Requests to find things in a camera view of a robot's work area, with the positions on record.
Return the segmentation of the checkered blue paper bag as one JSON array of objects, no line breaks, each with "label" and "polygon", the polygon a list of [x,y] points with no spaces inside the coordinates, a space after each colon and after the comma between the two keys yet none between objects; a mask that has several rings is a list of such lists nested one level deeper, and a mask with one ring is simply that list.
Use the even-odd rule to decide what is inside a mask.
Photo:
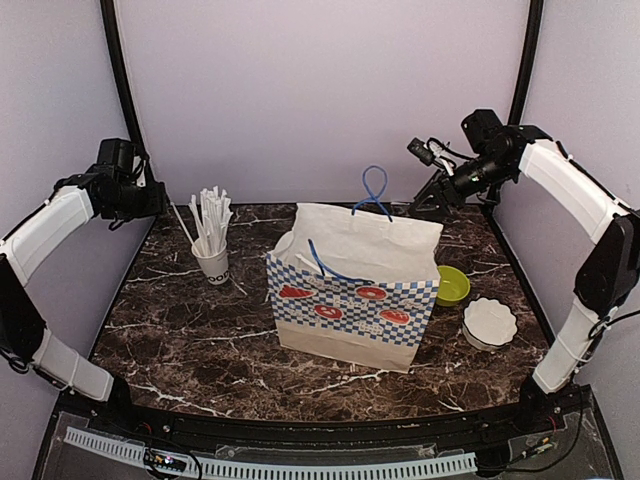
[{"label": "checkered blue paper bag", "polygon": [[395,216],[369,192],[353,207],[299,203],[266,255],[282,347],[405,373],[440,286],[440,223]]}]

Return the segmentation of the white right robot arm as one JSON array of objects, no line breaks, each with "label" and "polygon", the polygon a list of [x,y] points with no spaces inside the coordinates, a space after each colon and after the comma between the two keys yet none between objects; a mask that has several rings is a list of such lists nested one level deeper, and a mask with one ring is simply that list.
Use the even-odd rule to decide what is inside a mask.
[{"label": "white right robot arm", "polygon": [[620,307],[639,282],[639,213],[604,189],[561,144],[535,126],[463,123],[474,156],[441,166],[409,212],[442,220],[466,200],[523,176],[575,221],[584,261],[575,274],[567,317],[554,342],[524,380],[510,424],[521,434],[545,422],[557,398],[588,363]]}]

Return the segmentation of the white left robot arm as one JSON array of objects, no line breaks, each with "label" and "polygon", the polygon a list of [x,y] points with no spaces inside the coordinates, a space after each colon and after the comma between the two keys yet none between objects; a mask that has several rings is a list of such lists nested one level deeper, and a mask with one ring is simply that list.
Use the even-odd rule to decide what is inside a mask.
[{"label": "white left robot arm", "polygon": [[105,403],[103,421],[120,436],[141,427],[140,412],[115,392],[126,382],[57,338],[26,289],[50,255],[93,219],[109,229],[166,212],[165,185],[142,163],[131,171],[94,164],[59,180],[53,193],[1,239],[1,352],[21,373],[34,369],[62,389]]}]

